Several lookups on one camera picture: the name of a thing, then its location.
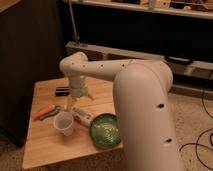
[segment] wooden table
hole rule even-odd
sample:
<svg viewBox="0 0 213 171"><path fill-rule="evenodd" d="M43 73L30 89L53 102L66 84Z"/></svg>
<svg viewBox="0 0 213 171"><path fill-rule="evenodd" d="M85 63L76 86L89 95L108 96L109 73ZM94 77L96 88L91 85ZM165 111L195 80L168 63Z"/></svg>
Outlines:
<svg viewBox="0 0 213 171"><path fill-rule="evenodd" d="M87 83L94 100L83 97L78 100L76 106L94 115L103 112L114 113L112 83L93 78L87 78ZM55 97L54 93L57 86L67 85L67 79L36 83L31 113L48 103L65 105L66 97ZM180 146L195 142L201 132L212 128L212 119L206 114L200 98L172 93L169 93L168 97ZM213 114L213 101L205 100L205 104L209 113ZM202 138L201 143L209 145L209 134ZM198 162L194 149L194 146L187 146L181 152L185 168L189 171L206 171L206 168ZM73 135L64 137L53 128L53 118L42 122L30 120L23 168L44 166L101 152L104 151L97 149L90 140L88 129L78 123L75 125ZM213 154L211 151L200 149L199 154L202 155L202 160L205 163L212 166Z"/></svg>
<svg viewBox="0 0 213 171"><path fill-rule="evenodd" d="M114 113L112 83L93 78L87 78L87 83L89 93L94 99L82 97L75 106L93 115L105 112ZM31 114L48 103L64 106L66 97L56 97L55 88L67 85L68 82L65 78L37 82L35 84ZM73 134L65 137L53 128L53 118L48 118L44 121L30 119L23 168L29 169L44 166L101 152L104 152L104 150L98 149L93 145L88 134L88 128L77 122L75 122Z"/></svg>

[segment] plate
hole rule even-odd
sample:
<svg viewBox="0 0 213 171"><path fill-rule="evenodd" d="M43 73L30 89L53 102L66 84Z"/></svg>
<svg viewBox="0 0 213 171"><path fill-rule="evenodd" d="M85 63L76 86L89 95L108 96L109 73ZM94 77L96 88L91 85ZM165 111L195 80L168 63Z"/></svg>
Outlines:
<svg viewBox="0 0 213 171"><path fill-rule="evenodd" d="M113 148L120 142L117 117L111 113L103 113L91 122L89 129L93 143L100 148Z"/></svg>

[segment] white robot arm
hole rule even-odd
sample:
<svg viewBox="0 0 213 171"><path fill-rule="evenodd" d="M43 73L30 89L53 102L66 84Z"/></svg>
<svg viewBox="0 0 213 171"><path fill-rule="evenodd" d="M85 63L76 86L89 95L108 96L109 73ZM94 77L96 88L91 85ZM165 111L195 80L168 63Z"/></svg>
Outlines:
<svg viewBox="0 0 213 171"><path fill-rule="evenodd" d="M168 109L172 72L160 61L88 62L77 52L60 62L73 97L87 95L85 76L114 82L113 99L130 171L184 171Z"/></svg>

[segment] plastic cup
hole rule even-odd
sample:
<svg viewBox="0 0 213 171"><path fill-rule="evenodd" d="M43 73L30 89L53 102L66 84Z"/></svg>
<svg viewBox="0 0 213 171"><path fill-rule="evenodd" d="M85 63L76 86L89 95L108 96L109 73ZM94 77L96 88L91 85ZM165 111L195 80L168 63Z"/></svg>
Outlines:
<svg viewBox="0 0 213 171"><path fill-rule="evenodd" d="M74 129L74 118L70 112L60 112L54 117L53 126L65 136L70 136Z"/></svg>

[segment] black cable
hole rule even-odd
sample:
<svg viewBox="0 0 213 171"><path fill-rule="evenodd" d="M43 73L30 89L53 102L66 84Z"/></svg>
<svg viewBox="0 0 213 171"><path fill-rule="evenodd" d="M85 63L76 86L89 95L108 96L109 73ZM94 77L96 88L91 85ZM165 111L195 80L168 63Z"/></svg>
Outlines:
<svg viewBox="0 0 213 171"><path fill-rule="evenodd" d="M208 147L207 145L203 145L203 144L196 144L196 143L186 143L186 144L184 144L184 145L182 145L181 147L180 147L180 149L179 149L179 151L181 152L182 151L182 149L184 149L186 146L188 146L188 145L197 145L197 146L200 146L200 147L204 147L204 148L206 148L206 149L208 149L208 150L210 150L210 151L213 151L213 148L210 148L210 147Z"/></svg>
<svg viewBox="0 0 213 171"><path fill-rule="evenodd" d="M205 101L204 101L204 96L205 96L205 90L206 90L206 88L208 87L208 83L209 83L209 80L210 80L210 78L211 78L212 73L213 73L213 69L209 72L208 79L207 79L206 85L205 85L204 88L203 88L202 96L201 96L203 108L204 108L206 114L207 114L211 119L213 119L213 115L210 114L209 111L208 111L207 108L206 108ZM209 170L213 170L213 168L212 168L212 167L209 167L207 164L205 164L205 163L201 160L201 158L200 158L200 156L199 156L199 154L198 154L198 146L201 146L201 147L206 148L206 149L208 149L208 150L210 150L210 151L213 151L213 148L210 148L210 147L208 147L208 146L206 146L206 145L203 145L203 144L199 144L199 140L201 139L201 137L202 137L204 134L206 134L206 133L208 133L208 132L211 132L211 131L213 131L213 128L208 129L208 130L202 132L202 133L198 136L196 143L187 143L187 144L184 144L184 145L182 145L181 148L179 149L179 151L181 151L184 147L186 147L186 146L188 146L188 145L195 145L195 154L196 154L196 157L197 157L198 161L199 161L204 167L206 167L206 168L209 169ZM210 141L211 146L213 147L213 132L210 134L209 141Z"/></svg>
<svg viewBox="0 0 213 171"><path fill-rule="evenodd" d="M212 139L212 137L213 137L213 133L211 133L211 134L210 134L210 137L209 137L209 142L210 142L210 144L211 144L212 147L213 147L213 139Z"/></svg>
<svg viewBox="0 0 213 171"><path fill-rule="evenodd" d="M204 86L203 91L202 91L201 100L202 100L202 105L203 105L203 108L204 108L205 112L207 113L207 115L209 115L210 118L213 119L213 116L207 110L206 105L205 105L205 101L204 101L204 98L205 98L204 96L205 96L206 88L208 87L209 80L211 78L212 73L213 73L213 69L209 72L209 75L208 75L208 78L207 78L207 81L206 81L206 85Z"/></svg>
<svg viewBox="0 0 213 171"><path fill-rule="evenodd" d="M198 150L197 150L197 147L198 147L197 144L199 143L199 140L201 139L201 137L202 137L204 134L206 134L207 132L210 132L210 131L213 131L213 128L208 129L208 130L202 132L202 133L199 135L199 137L197 138L197 141L196 141L196 145L195 145L195 153L196 153L196 157L197 157L198 161L199 161L203 166L205 166L205 167L206 167L207 169L209 169L209 170L213 170L212 167L209 167L208 165L206 165L206 164L201 160L201 158L200 158L200 156L199 156L199 154L198 154Z"/></svg>

